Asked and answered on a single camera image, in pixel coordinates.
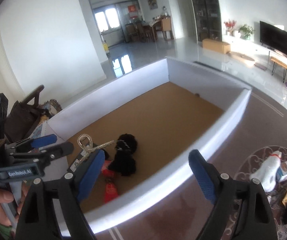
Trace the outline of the dark display cabinet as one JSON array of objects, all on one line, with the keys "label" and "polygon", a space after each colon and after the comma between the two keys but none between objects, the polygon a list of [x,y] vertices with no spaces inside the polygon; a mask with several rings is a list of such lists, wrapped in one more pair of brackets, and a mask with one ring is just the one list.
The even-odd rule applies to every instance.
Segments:
[{"label": "dark display cabinet", "polygon": [[192,0],[197,37],[199,41],[206,38],[222,40],[222,26],[218,0]]}]

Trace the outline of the black flat television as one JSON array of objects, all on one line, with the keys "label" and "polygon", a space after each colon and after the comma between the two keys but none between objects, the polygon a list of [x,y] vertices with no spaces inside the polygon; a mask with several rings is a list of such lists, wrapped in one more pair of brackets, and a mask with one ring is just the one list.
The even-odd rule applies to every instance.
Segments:
[{"label": "black flat television", "polygon": [[287,32],[273,25],[259,22],[259,41],[261,44],[287,56]]}]

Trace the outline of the dark brown bag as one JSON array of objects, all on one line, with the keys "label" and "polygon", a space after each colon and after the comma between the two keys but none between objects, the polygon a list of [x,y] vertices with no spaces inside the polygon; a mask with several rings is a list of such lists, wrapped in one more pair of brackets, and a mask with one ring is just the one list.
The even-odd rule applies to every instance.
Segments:
[{"label": "dark brown bag", "polygon": [[51,117],[47,109],[16,101],[5,122],[7,140],[14,143],[28,138],[38,126],[43,115]]}]

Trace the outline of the white plush toy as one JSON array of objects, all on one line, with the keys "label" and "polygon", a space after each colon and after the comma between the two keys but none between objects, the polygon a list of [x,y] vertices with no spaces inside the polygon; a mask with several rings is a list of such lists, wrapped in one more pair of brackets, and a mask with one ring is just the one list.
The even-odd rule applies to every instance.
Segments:
[{"label": "white plush toy", "polygon": [[271,192],[276,186],[276,173],[281,165],[282,152],[273,152],[263,163],[260,168],[249,176],[250,180],[257,179],[260,181],[265,192]]}]

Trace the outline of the red candy wrapper pouch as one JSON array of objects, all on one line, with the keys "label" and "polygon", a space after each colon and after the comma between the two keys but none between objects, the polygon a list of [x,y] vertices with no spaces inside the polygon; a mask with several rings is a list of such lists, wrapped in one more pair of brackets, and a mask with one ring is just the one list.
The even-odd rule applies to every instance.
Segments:
[{"label": "red candy wrapper pouch", "polygon": [[101,168],[101,174],[105,179],[105,195],[104,195],[105,204],[111,202],[112,200],[118,198],[119,196],[118,188],[114,183],[116,173],[108,168],[110,164],[111,164],[110,160],[105,160]]}]

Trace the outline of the wooden dining table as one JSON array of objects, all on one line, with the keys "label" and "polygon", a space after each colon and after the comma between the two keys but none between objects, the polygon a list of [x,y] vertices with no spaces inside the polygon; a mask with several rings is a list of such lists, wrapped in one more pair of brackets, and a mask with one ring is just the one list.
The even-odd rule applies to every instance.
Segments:
[{"label": "wooden dining table", "polygon": [[158,40],[158,31],[161,31],[165,41],[174,40],[172,19],[170,16],[162,16],[157,21],[150,22],[149,26],[152,31],[153,42]]}]

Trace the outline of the white cardboard sorting box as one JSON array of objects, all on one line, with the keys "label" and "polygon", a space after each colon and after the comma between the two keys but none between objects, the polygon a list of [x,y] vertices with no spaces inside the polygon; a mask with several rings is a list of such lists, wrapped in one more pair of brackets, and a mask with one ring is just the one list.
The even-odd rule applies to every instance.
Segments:
[{"label": "white cardboard sorting box", "polygon": [[94,233],[117,226],[180,187],[192,171],[188,154],[210,158],[240,122],[251,87],[219,70],[173,58],[133,70],[90,92],[41,126],[59,142],[88,133],[97,144],[123,133],[138,141],[137,172],[121,195],[86,211]]}]

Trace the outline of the green potted plant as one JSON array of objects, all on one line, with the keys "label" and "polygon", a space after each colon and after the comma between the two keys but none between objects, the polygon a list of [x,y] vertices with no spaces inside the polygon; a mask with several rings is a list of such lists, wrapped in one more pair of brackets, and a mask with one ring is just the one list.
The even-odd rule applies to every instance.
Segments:
[{"label": "green potted plant", "polygon": [[245,40],[249,40],[252,35],[254,35],[255,29],[248,24],[244,24],[239,28],[239,32]]}]

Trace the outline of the black soap bar box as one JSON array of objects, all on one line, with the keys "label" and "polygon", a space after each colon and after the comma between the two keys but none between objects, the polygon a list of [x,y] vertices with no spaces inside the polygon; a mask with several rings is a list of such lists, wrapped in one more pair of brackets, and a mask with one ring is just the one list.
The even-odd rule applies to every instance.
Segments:
[{"label": "black soap bar box", "polygon": [[67,171],[75,174],[84,174],[88,169],[100,170],[105,160],[108,160],[110,155],[105,149],[95,150],[86,158],[87,152],[82,150],[73,162],[68,166]]}]

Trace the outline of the brown cardboard box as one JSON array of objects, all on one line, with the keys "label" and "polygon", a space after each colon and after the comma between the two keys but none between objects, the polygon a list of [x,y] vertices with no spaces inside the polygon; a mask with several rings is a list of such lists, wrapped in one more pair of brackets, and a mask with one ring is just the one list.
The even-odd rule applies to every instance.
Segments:
[{"label": "brown cardboard box", "polygon": [[209,38],[202,40],[202,46],[205,49],[222,54],[227,54],[231,51],[231,46],[229,43],[218,40],[211,40]]}]

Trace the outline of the red flower vase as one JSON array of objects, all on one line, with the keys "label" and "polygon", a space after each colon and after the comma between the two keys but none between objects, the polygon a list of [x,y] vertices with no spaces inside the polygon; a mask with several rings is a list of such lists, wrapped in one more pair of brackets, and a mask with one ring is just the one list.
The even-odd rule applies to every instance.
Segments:
[{"label": "red flower vase", "polygon": [[237,24],[237,21],[236,20],[228,20],[228,21],[225,21],[224,22],[224,25],[226,27],[226,34],[231,36],[234,29],[235,29],[235,26]]}]

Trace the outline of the wooden bench hairpin legs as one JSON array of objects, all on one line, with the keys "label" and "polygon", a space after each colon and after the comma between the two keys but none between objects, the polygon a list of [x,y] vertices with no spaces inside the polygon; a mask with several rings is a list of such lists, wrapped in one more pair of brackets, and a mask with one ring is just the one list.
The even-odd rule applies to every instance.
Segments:
[{"label": "wooden bench hairpin legs", "polygon": [[283,69],[282,82],[284,83],[287,75],[287,64],[273,56],[269,56],[268,61],[272,62],[272,71],[271,71],[272,75],[275,74],[278,66]]}]

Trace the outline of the wall painting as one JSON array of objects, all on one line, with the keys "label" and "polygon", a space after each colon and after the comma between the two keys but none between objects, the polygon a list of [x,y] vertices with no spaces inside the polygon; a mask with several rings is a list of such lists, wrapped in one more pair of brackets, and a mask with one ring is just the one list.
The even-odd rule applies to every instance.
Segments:
[{"label": "wall painting", "polygon": [[147,0],[148,6],[150,10],[154,10],[158,8],[157,0]]}]

